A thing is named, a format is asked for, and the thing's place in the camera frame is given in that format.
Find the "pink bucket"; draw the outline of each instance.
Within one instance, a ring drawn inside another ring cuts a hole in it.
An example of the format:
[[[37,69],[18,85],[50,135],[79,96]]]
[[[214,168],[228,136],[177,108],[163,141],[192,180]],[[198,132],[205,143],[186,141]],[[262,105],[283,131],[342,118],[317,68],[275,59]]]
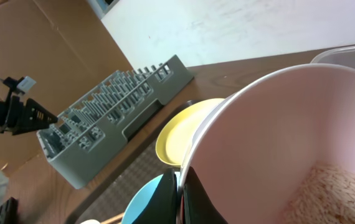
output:
[[[226,99],[182,165],[194,168],[228,223],[276,223],[320,161],[355,173],[355,69],[299,65]]]

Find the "dish rack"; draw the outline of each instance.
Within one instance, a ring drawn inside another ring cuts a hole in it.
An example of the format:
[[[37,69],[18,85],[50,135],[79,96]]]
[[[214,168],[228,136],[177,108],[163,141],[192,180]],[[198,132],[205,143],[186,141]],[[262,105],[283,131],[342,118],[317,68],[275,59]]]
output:
[[[47,161],[74,188],[87,185],[193,79],[176,55],[151,69],[116,71],[37,132]]]

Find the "cardboard box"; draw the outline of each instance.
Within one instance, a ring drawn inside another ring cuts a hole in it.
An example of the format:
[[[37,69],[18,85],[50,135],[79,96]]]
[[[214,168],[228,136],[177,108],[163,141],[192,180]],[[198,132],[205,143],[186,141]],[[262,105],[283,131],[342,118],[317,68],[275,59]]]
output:
[[[0,5],[0,78],[30,76],[27,97],[55,115],[115,70],[131,65],[85,0],[10,0]],[[0,98],[7,95],[0,83]],[[0,134],[0,168],[12,174],[42,153],[35,133]]]

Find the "wooden countertop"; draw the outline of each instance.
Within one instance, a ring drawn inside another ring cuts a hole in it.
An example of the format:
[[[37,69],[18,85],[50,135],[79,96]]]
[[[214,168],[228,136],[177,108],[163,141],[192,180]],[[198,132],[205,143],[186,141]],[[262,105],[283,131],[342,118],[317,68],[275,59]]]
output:
[[[75,190],[40,153],[10,177],[6,198],[19,200],[20,223],[74,223],[156,138],[164,121],[178,106],[188,100],[225,98],[271,72],[309,63],[325,50],[191,67],[195,79],[158,112],[85,188]]]

